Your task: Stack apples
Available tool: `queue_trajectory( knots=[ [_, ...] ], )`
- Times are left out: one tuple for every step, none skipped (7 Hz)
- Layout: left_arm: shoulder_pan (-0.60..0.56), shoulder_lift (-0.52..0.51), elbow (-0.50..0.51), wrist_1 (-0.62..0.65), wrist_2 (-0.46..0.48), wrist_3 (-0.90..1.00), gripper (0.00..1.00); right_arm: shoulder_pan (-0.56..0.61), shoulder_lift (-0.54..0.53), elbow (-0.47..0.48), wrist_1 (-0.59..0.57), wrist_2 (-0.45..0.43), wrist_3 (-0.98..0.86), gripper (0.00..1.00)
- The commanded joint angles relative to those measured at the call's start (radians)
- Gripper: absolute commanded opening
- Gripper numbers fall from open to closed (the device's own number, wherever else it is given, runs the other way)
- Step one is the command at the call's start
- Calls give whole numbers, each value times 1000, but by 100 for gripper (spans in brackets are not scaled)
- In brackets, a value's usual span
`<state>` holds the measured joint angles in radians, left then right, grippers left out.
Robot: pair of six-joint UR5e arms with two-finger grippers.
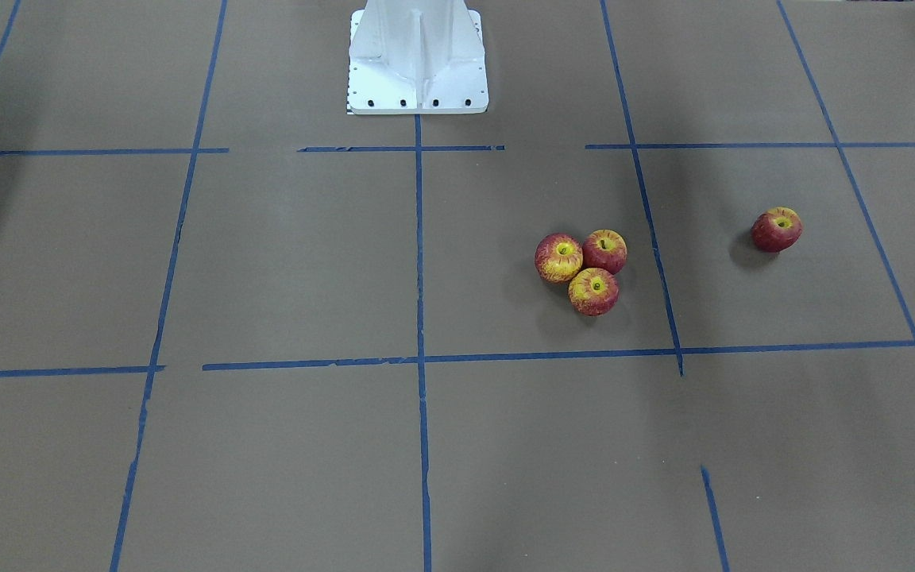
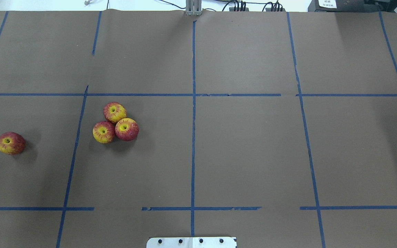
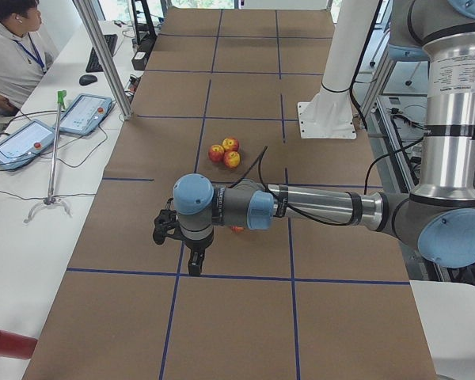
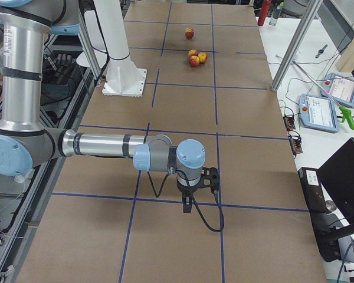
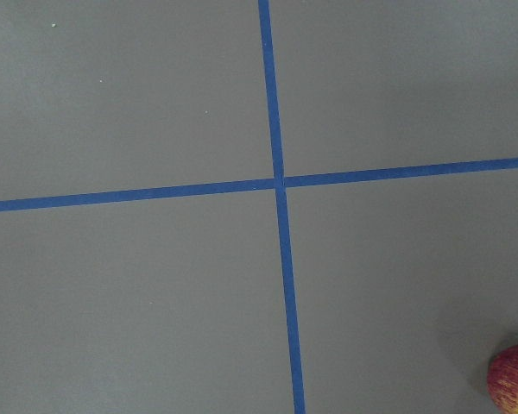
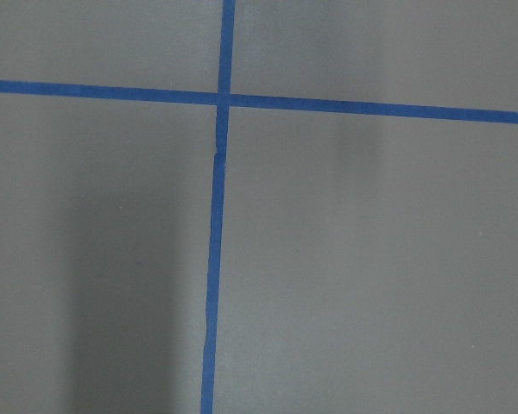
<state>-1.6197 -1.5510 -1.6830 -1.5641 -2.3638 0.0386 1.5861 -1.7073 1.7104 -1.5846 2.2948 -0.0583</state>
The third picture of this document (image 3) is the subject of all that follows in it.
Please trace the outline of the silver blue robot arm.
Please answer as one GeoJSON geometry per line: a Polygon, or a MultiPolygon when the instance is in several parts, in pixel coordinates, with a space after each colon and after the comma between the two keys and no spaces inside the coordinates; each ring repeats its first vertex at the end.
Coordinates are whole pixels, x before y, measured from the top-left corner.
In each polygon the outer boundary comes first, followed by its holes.
{"type": "Polygon", "coordinates": [[[181,177],[154,221],[153,239],[183,241],[199,276],[216,226],[266,230],[275,218],[365,226],[445,268],[475,263],[475,1],[395,1],[389,49],[427,60],[420,179],[408,194],[356,194],[241,178],[228,187],[197,173],[181,177]]]}

